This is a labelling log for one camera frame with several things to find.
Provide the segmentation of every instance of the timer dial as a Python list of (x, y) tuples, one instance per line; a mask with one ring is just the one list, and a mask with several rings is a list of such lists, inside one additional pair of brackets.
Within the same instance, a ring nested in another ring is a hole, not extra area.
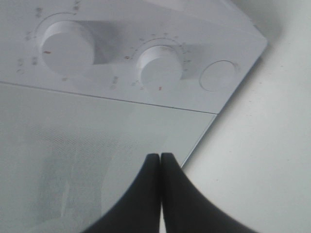
[(169, 85), (180, 80), (183, 68), (173, 48), (154, 46), (140, 55), (137, 71), (143, 85), (153, 85), (161, 81)]
[(81, 74), (94, 63), (92, 34), (75, 21), (52, 24), (45, 31), (39, 47), (45, 64), (61, 75)]

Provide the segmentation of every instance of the white countertop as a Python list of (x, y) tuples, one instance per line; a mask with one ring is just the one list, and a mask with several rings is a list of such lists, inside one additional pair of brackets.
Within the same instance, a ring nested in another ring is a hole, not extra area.
[(260, 233), (311, 232), (311, 1), (233, 2), (270, 45), (184, 170)]

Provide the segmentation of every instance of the round button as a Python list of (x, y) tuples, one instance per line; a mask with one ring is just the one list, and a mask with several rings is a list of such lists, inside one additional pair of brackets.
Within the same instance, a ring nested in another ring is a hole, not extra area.
[(176, 51), (169, 46), (154, 46), (144, 51), (137, 63), (144, 86), (171, 85), (180, 80), (182, 66)]
[(208, 66), (201, 75), (200, 85), (206, 91), (218, 91), (235, 79), (236, 70), (230, 61), (218, 61)]
[(76, 75), (94, 63), (94, 39), (81, 24), (60, 21), (44, 33), (40, 45), (45, 64), (61, 75)]

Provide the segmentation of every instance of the power dial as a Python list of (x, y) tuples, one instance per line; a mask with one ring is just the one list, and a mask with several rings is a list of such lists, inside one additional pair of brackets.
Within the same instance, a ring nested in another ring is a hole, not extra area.
[(183, 72), (176, 51), (169, 46), (154, 46), (138, 59), (137, 71), (144, 86), (170, 85), (180, 80)]
[(92, 34), (75, 21), (52, 24), (39, 45), (45, 64), (61, 75), (77, 75), (94, 63), (95, 49)]

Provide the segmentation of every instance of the black object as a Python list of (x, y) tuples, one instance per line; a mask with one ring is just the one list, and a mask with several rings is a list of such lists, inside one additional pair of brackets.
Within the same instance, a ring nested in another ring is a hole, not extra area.
[(161, 155), (162, 205), (167, 233), (254, 233), (208, 201), (173, 154)]
[(167, 233), (255, 233), (208, 201), (172, 153), (149, 154), (120, 201), (83, 233), (158, 233), (162, 198)]
[(84, 233), (158, 233), (161, 207), (159, 175), (159, 155), (147, 155), (140, 172), (120, 201)]

